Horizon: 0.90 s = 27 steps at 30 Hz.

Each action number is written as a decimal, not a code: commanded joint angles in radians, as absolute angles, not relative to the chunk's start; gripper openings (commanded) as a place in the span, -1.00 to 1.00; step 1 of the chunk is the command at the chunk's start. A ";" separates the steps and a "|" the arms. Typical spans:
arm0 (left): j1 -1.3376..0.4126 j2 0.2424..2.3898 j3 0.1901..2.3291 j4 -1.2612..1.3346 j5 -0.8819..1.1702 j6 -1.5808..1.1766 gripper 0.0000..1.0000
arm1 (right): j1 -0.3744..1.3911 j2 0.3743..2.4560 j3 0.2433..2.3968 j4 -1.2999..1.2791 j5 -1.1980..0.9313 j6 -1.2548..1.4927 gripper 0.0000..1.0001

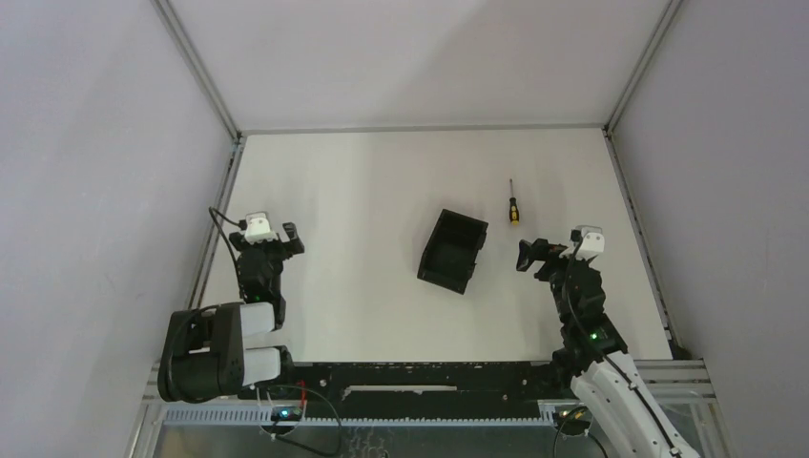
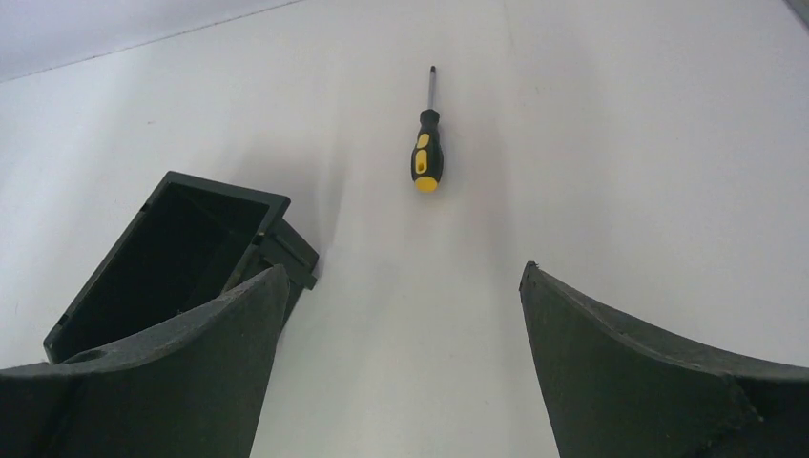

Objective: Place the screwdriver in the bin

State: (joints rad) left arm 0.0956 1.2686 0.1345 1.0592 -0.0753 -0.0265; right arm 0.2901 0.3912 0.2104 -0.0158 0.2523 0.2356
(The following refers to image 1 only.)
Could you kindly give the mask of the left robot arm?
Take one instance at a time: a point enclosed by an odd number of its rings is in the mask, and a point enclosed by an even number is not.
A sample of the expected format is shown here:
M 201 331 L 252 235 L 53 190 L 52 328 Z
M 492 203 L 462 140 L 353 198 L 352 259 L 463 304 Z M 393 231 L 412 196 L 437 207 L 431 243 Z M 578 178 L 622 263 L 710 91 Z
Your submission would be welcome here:
M 299 374 L 285 346 L 249 349 L 245 343 L 285 323 L 283 265 L 302 254 L 304 245 L 294 223 L 282 227 L 286 239 L 252 223 L 229 235 L 239 253 L 241 300 L 172 314 L 156 379 L 162 400 L 201 404 L 259 383 L 277 398 L 296 390 Z

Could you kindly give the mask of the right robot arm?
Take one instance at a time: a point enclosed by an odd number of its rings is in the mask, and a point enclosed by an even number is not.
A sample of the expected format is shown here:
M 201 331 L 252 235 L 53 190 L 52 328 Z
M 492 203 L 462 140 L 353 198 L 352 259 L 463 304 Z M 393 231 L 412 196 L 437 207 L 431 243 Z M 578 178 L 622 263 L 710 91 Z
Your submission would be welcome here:
M 551 357 L 557 393 L 576 397 L 621 457 L 696 457 L 639 374 L 629 348 L 605 310 L 600 234 L 580 233 L 570 246 L 546 239 L 519 243 L 516 269 L 542 265 L 534 277 L 549 285 L 563 346 Z

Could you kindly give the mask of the yellow black screwdriver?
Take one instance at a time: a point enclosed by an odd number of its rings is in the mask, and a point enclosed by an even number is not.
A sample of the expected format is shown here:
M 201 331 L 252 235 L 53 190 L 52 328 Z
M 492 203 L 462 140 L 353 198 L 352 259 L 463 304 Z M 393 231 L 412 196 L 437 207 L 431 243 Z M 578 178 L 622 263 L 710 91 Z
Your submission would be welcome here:
M 508 218 L 509 222 L 512 225 L 518 225 L 520 223 L 520 211 L 518 207 L 517 198 L 514 193 L 514 185 L 513 180 L 510 179 L 508 181 L 509 184 L 509 209 L 508 209 Z

